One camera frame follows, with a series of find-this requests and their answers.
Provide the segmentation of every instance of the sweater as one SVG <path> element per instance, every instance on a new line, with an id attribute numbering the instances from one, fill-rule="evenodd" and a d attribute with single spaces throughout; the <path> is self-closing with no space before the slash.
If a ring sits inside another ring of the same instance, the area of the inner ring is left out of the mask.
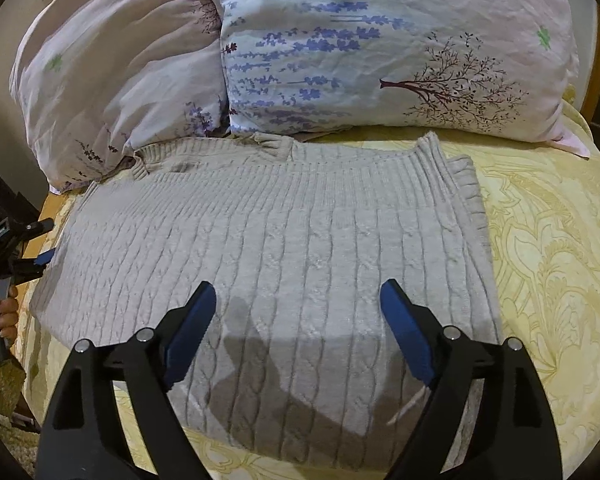
<path id="1" fill-rule="evenodd" d="M 170 392 L 182 424 L 211 438 L 388 469 L 426 401 L 379 309 L 389 278 L 442 325 L 499 338 L 475 170 L 467 156 L 447 160 L 433 133 L 406 152 L 178 139 L 139 150 L 130 174 L 81 197 L 30 309 L 67 346 L 112 344 L 211 282 L 217 314 Z"/>

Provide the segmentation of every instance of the yellow bedspread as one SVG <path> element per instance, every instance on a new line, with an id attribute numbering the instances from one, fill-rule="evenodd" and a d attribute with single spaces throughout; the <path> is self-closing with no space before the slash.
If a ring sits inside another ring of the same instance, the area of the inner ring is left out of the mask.
<path id="1" fill-rule="evenodd" d="M 494 137 L 437 130 L 448 155 L 467 153 L 482 187 L 493 249 L 494 273 L 506 335 L 529 350 L 560 437 L 564 473 L 569 475 L 600 438 L 600 152 L 582 117 L 565 104 L 562 120 L 589 147 L 590 160 L 553 148 Z M 355 128 L 320 142 L 342 142 L 404 150 L 422 128 Z M 56 229 L 32 242 L 29 256 L 51 248 L 76 194 L 50 195 L 43 217 Z M 24 394 L 39 420 L 68 354 L 27 311 L 35 283 L 22 287 L 22 317 L 16 355 L 29 376 Z M 117 391 L 120 413 L 136 463 L 152 470 L 126 394 Z M 382 478 L 294 466 L 235 449 L 187 431 L 205 466 L 215 476 L 335 480 Z"/>

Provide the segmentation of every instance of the ribbed knit hem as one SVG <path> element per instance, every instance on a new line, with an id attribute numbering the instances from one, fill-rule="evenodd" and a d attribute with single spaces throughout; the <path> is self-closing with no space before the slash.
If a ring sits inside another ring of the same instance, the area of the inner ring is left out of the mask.
<path id="1" fill-rule="evenodd" d="M 195 183 L 203 192 L 206 188 L 208 200 L 200 203 L 206 212 L 216 208 L 373 208 L 396 202 L 421 207 L 457 195 L 455 176 L 468 165 L 471 161 L 466 156 L 447 160 L 433 132 L 404 152 L 301 144 L 290 137 L 257 134 L 151 144 L 136 152 L 132 175 L 135 180 L 151 175 L 155 182 L 170 186 Z M 248 200 L 240 198 L 244 190 L 235 183 L 223 185 L 227 170 L 250 187 Z"/>

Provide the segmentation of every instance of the white pillowcase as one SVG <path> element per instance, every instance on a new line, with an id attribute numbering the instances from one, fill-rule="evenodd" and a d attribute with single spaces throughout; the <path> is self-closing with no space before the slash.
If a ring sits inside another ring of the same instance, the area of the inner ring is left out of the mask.
<path id="1" fill-rule="evenodd" d="M 219 28 L 211 0 L 53 0 L 10 80 L 52 190 L 106 176 L 146 144 L 221 128 Z"/>
<path id="2" fill-rule="evenodd" d="M 218 0 L 235 133 L 431 126 L 586 148 L 558 121 L 567 0 Z"/>

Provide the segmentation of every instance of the wall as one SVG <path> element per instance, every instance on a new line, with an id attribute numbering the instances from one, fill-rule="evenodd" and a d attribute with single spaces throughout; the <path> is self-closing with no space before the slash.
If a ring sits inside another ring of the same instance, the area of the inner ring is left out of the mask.
<path id="1" fill-rule="evenodd" d="M 20 40 L 42 5 L 42 0 L 5 0 L 0 7 L 0 176 L 37 208 L 48 186 L 27 146 L 22 114 L 9 94 L 9 74 Z"/>

